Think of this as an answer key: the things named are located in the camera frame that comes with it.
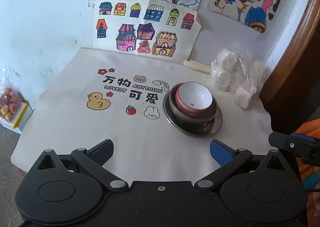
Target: house drawing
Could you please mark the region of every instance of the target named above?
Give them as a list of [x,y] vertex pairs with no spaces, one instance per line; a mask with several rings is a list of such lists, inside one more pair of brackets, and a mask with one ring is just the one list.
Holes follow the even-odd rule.
[[166,24],[170,25],[170,26],[175,26],[177,24],[179,15],[180,15],[180,13],[177,8],[172,9],[170,11],[169,18],[168,18]]
[[127,8],[127,5],[125,3],[118,2],[115,6],[115,10],[113,12],[113,15],[125,15],[125,9]]
[[155,29],[151,23],[139,24],[137,30],[137,36],[140,40],[151,40],[155,35]]
[[138,53],[150,53],[150,44],[147,40],[143,40],[139,43],[139,47],[137,49]]
[[99,14],[100,15],[111,15],[112,4],[111,2],[102,2],[99,6]]
[[191,13],[187,13],[185,17],[183,17],[183,22],[180,28],[185,30],[191,30],[191,27],[194,22],[195,22],[195,16]]
[[107,34],[107,25],[104,19],[98,19],[97,22],[97,38],[105,38]]
[[164,6],[151,4],[144,15],[144,20],[152,20],[159,22],[164,11]]
[[171,32],[161,31],[152,47],[153,55],[172,57],[176,50],[177,35]]
[[139,18],[140,11],[141,11],[141,5],[139,3],[135,3],[130,8],[130,17],[131,18]]
[[119,28],[119,35],[116,38],[117,49],[120,51],[133,51],[136,49],[137,37],[134,34],[134,26],[122,24]]

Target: white wall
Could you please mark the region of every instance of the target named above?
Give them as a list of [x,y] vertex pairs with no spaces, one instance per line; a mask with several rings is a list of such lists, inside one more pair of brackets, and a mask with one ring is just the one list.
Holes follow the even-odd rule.
[[[87,1],[0,0],[0,67],[12,71],[32,108],[76,51],[92,47],[93,12]],[[191,58],[210,64],[227,47],[258,55],[271,69],[288,46],[308,2],[282,0],[272,25],[261,34],[207,10],[208,1],[200,3],[203,27]]]

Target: stack of bowls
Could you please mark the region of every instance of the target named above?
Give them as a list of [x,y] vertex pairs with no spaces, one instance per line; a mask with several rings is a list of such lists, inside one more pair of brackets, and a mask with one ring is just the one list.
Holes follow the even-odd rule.
[[199,126],[213,122],[218,109],[210,90],[197,82],[175,85],[169,92],[169,105],[181,122]]

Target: duck print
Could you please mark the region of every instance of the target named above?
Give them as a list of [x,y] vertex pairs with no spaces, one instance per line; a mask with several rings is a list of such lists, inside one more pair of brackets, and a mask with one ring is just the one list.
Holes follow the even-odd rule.
[[109,100],[102,99],[102,94],[98,92],[89,94],[88,99],[87,107],[92,110],[105,110],[109,108],[111,104]]

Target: white bowl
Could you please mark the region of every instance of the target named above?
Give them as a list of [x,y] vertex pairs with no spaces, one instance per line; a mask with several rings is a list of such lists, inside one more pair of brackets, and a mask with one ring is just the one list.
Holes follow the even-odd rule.
[[176,93],[176,102],[182,112],[196,116],[211,105],[212,94],[203,84],[186,82],[179,86]]

